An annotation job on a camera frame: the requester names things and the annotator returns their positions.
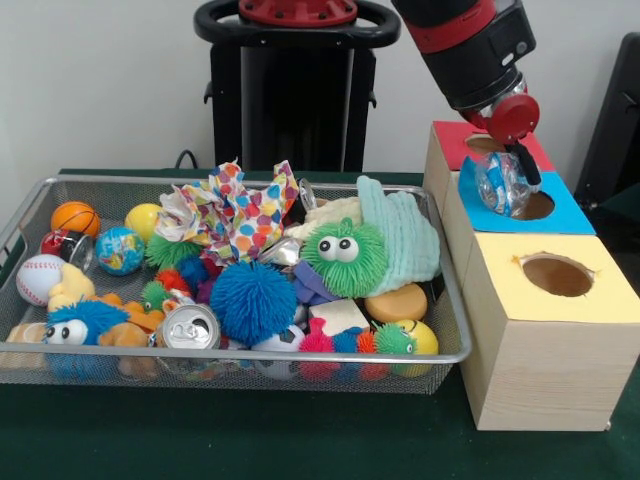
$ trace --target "clear plastic bottle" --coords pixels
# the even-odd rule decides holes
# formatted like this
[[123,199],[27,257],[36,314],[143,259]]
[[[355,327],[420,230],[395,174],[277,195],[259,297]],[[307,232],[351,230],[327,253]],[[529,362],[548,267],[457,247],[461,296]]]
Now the clear plastic bottle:
[[484,204],[507,217],[518,216],[532,192],[518,158],[508,153],[490,153],[477,161],[475,180]]

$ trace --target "colorful toy pile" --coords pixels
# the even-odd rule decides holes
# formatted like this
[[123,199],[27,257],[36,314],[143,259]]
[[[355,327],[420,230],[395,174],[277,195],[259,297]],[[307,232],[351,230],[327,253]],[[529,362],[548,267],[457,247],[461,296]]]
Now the colorful toy pile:
[[[439,273],[439,240],[414,197],[385,195],[379,182],[362,176],[357,197],[316,199],[304,179],[300,193],[286,161],[274,166],[273,181],[262,190],[246,188],[243,176],[235,162],[220,165],[208,181],[174,186],[173,193],[160,196],[161,206],[137,205],[123,219],[125,226],[102,234],[91,206],[68,202],[58,207],[42,254],[27,260],[16,279],[26,301],[47,307],[43,341],[438,354],[438,340],[425,323],[424,282]],[[125,303],[115,292],[96,292],[96,279],[87,273],[94,272],[89,268],[92,256],[109,275],[157,271],[140,292],[140,301]],[[160,369],[186,380],[242,368],[276,380],[299,375],[313,382],[377,381],[429,372],[429,365],[389,368],[366,362],[46,357],[55,375],[80,380],[116,372],[154,379]]]

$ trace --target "white wall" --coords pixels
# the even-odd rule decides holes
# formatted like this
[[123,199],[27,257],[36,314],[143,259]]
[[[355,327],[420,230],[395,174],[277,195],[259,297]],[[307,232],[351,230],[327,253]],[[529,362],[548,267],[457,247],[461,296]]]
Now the white wall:
[[[209,46],[192,27],[203,1],[2,1],[0,224],[16,192],[61,167],[167,167],[183,148],[212,164]],[[573,186],[640,1],[525,5],[538,48],[520,66],[542,106],[538,136]],[[422,171],[430,122],[456,114],[406,31],[377,56],[365,169]]]

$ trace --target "yellow ball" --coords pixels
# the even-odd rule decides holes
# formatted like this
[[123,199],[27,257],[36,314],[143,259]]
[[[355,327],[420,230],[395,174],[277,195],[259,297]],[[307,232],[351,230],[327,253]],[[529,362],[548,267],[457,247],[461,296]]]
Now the yellow ball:
[[153,203],[141,203],[131,209],[124,219],[124,226],[136,232],[144,243],[147,243],[153,235],[156,227],[158,212],[162,207]]
[[[416,349],[413,351],[414,355],[438,354],[438,339],[433,330],[424,323],[415,320],[400,320],[394,323],[404,328],[411,338],[415,338]],[[396,373],[403,377],[419,377],[420,375],[426,375],[429,370],[431,370],[431,365],[409,365],[395,369]]]

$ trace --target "blue paper top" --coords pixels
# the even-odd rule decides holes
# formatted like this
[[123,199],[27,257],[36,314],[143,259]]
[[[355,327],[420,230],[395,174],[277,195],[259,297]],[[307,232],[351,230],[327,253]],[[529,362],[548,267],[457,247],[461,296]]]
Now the blue paper top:
[[595,235],[593,227],[557,173],[542,172],[540,191],[555,203],[553,212],[539,220],[505,217],[487,208],[475,184],[475,164],[467,158],[460,169],[458,192],[474,230],[500,233],[559,233]]

